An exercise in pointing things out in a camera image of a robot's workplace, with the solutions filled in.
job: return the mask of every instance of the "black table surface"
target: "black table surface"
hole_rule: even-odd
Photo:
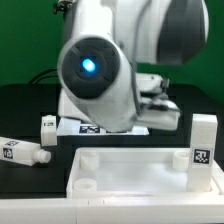
[[[40,143],[41,118],[57,115],[59,85],[7,85],[0,88],[0,136]],[[197,87],[171,85],[169,97],[183,114],[176,131],[149,130],[148,136],[63,136],[49,164],[32,167],[0,161],[0,199],[63,198],[75,151],[80,147],[189,147],[192,115],[218,118],[215,159],[224,167],[224,107]]]

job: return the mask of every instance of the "sticker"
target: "sticker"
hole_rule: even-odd
[[[80,134],[99,134],[100,128],[97,126],[80,126]]]
[[[13,151],[12,151],[12,149],[3,148],[3,158],[12,160],[13,159]]]
[[[17,144],[19,144],[18,141],[10,141],[10,142],[6,143],[5,145],[8,145],[8,146],[15,146],[15,145],[17,145]]]
[[[51,127],[54,126],[53,122],[44,123],[44,126]]]
[[[212,149],[193,149],[192,164],[211,166]]]

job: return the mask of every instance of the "blue light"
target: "blue light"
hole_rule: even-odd
[[[89,72],[92,73],[96,70],[96,65],[94,64],[93,61],[91,61],[90,59],[85,59],[82,62],[82,66],[84,67],[84,69]]]

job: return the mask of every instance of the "green backdrop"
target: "green backdrop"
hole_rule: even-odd
[[[27,83],[57,64],[62,15],[55,0],[2,0],[0,4],[0,85]],[[224,105],[224,0],[206,0],[210,18],[206,47],[184,66],[140,64],[140,72],[161,74],[172,83],[193,84]]]

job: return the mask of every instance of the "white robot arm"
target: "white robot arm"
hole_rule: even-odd
[[[200,51],[208,35],[204,1],[79,0],[66,14],[59,115],[112,132],[175,130],[180,111],[168,100],[168,83],[136,75],[136,63],[180,65]]]

